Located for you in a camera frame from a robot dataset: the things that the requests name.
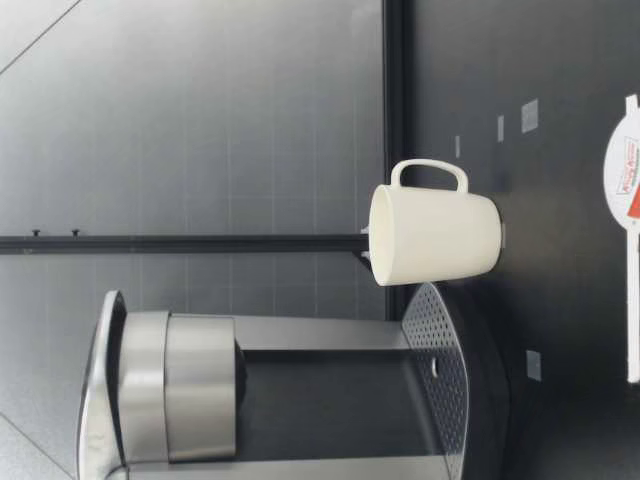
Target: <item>small square patch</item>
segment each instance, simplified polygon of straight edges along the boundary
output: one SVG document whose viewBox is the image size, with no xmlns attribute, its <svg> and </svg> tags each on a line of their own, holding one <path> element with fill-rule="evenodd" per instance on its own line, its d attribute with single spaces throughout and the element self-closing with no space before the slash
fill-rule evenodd
<svg viewBox="0 0 640 480">
<path fill-rule="evenodd" d="M 522 106 L 522 133 L 538 128 L 538 99 Z"/>
<path fill-rule="evenodd" d="M 538 382 L 542 381 L 542 358 L 540 352 L 527 350 L 527 377 Z"/>
</svg>

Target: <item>mug rim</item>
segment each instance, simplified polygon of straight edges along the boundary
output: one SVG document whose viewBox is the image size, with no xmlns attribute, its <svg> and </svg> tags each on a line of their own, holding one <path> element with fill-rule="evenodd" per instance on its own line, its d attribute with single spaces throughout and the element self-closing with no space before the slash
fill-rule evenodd
<svg viewBox="0 0 640 480">
<path fill-rule="evenodd" d="M 396 241 L 395 241 L 395 219 L 393 215 L 393 202 L 391 201 L 391 195 L 389 185 L 378 185 L 373 192 L 371 199 L 371 208 L 369 209 L 369 260 L 371 262 L 371 271 L 373 276 L 379 285 L 386 285 L 391 279 L 393 272 L 393 264 L 396 257 Z M 384 208 L 383 213 L 386 215 L 385 221 L 386 227 L 380 228 L 380 206 Z M 380 256 L 379 243 L 381 241 L 381 235 L 386 235 L 387 238 L 383 238 L 388 243 L 387 250 L 389 253 L 383 252 L 383 256 Z"/>
</svg>

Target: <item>coffee machine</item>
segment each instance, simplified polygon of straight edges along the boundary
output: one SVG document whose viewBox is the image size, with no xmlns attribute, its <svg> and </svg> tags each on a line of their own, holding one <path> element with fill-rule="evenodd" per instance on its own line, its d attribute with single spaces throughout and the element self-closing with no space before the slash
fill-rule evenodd
<svg viewBox="0 0 640 480">
<path fill-rule="evenodd" d="M 109 292 L 78 479 L 496 478 L 504 372 L 461 304 L 425 284 L 385 322 L 128 312 Z"/>
</svg>

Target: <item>silver metal panel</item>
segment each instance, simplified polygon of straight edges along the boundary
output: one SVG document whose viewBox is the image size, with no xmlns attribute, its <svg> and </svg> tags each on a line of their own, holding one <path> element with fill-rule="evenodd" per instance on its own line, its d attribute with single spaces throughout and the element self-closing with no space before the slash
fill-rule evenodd
<svg viewBox="0 0 640 480">
<path fill-rule="evenodd" d="M 451 479 L 459 480 L 469 422 L 469 380 L 458 335 L 433 284 L 416 292 L 402 328 L 428 395 Z"/>
<path fill-rule="evenodd" d="M 278 462 L 140 465 L 130 480 L 448 480 L 443 457 L 387 457 Z"/>
<path fill-rule="evenodd" d="M 406 350 L 400 324 L 330 318 L 234 316 L 245 350 Z"/>
<path fill-rule="evenodd" d="M 122 296 L 109 292 L 96 327 L 82 392 L 76 455 L 79 480 L 105 478 L 121 465 L 107 386 L 107 346 L 112 323 L 123 322 L 124 315 Z"/>
<path fill-rule="evenodd" d="M 169 459 L 164 404 L 168 319 L 169 312 L 127 315 L 118 376 L 118 409 L 127 463 Z"/>
<path fill-rule="evenodd" d="M 235 394 L 233 320 L 172 315 L 165 382 L 171 461 L 235 454 Z"/>
</svg>

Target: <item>black panel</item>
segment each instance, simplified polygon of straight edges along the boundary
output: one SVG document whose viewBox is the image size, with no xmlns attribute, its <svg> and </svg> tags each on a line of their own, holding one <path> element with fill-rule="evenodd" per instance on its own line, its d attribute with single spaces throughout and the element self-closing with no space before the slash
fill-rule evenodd
<svg viewBox="0 0 640 480">
<path fill-rule="evenodd" d="M 401 353 L 245 352 L 241 461 L 438 453 Z"/>
<path fill-rule="evenodd" d="M 625 96 L 640 91 L 640 2 L 413 0 L 404 18 L 405 155 L 461 165 L 506 223 L 495 271 L 465 282 L 510 378 L 505 478 L 638 478 L 625 234 L 602 166 Z M 522 134 L 536 98 L 539 128 Z M 541 384 L 525 377 L 526 349 L 542 355 Z"/>
</svg>

